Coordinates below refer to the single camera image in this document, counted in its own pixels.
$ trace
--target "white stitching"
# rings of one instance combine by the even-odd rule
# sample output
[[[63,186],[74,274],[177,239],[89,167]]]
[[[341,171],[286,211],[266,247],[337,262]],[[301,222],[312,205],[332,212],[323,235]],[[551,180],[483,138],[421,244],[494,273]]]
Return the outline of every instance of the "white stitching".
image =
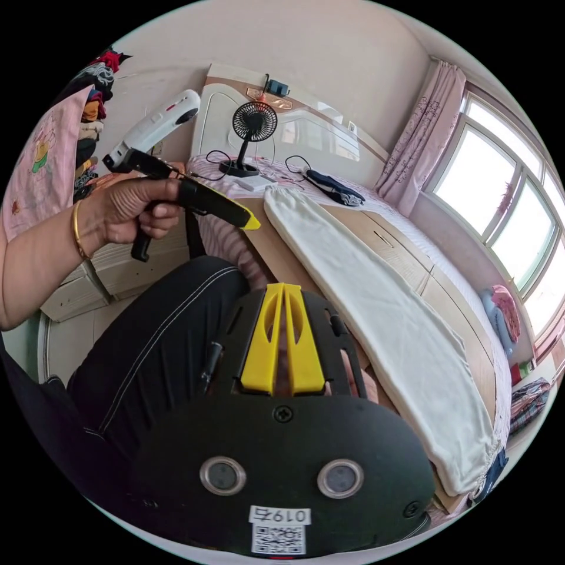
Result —
[[[163,332],[182,314],[184,310],[186,310],[197,298],[202,294],[212,283],[214,283],[217,279],[223,277],[224,275],[228,274],[229,272],[236,272],[237,269],[235,267],[225,267],[221,271],[215,272],[213,275],[208,277],[195,291],[192,292],[190,296],[188,296],[169,316],[161,323],[161,325],[155,330],[155,333],[151,336],[149,341],[146,343],[145,347],[139,352],[137,358],[135,359],[133,365],[129,369],[127,375],[124,377],[122,384],[119,386],[114,399],[112,400],[112,404],[106,413],[106,416],[102,420],[102,423],[98,427],[100,433],[104,433],[106,428],[109,426],[112,418],[114,417],[118,406],[124,397],[125,392],[127,391],[129,384],[131,383],[135,371],[137,368],[143,363],[155,343],[157,339],[163,334]]]
[[[99,437],[101,440],[104,439],[103,436],[101,436],[97,431],[91,430],[90,428],[83,428],[83,430],[91,436]]]

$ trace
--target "printed number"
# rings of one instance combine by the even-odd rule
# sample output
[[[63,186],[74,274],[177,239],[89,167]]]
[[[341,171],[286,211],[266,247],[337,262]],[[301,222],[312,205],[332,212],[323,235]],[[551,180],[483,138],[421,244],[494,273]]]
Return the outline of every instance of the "printed number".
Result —
[[[310,511],[305,508],[269,508],[252,506],[249,521],[259,524],[301,525],[310,524]]]

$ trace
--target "plaid cloth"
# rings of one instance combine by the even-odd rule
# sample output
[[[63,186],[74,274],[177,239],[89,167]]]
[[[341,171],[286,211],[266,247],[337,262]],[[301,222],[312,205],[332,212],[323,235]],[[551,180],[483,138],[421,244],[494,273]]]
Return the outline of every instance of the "plaid cloth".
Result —
[[[539,416],[549,398],[550,389],[551,384],[544,378],[539,378],[512,393],[509,437],[517,434]]]

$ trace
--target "drawer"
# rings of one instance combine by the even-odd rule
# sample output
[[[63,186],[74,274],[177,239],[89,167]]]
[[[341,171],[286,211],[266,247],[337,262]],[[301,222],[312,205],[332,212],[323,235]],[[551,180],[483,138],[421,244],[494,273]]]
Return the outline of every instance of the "drawer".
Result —
[[[387,222],[382,216],[378,215],[376,212],[363,212],[366,216],[371,218],[378,226],[380,226],[381,230],[384,230],[386,233],[390,234],[400,245],[416,259],[428,272],[434,267],[434,262],[414,243],[412,240],[407,238],[399,229],[394,227],[392,224]]]
[[[326,207],[326,210],[400,274],[414,291],[423,288],[429,276],[428,271],[402,244],[369,216],[363,212],[335,206]]]
[[[165,253],[155,251],[151,245],[147,263],[129,258],[97,271],[98,278],[110,294],[124,298],[128,293],[133,295],[138,289],[147,288],[189,259],[188,247]]]
[[[97,308],[107,302],[88,277],[62,284],[41,307],[41,311],[55,322],[63,322]]]
[[[473,380],[493,423],[496,407],[496,379],[493,364],[485,353],[482,343],[461,310],[433,277],[428,279],[421,296],[463,340]]]

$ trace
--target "window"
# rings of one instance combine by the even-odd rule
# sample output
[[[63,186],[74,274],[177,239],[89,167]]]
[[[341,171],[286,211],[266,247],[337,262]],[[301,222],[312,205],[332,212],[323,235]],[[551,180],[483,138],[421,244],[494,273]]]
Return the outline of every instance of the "window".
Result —
[[[565,245],[560,242],[549,267],[524,305],[530,317],[535,335],[546,327],[563,301],[563,281],[565,280]]]
[[[565,301],[565,197],[525,135],[467,94],[426,191],[490,252],[538,337]]]

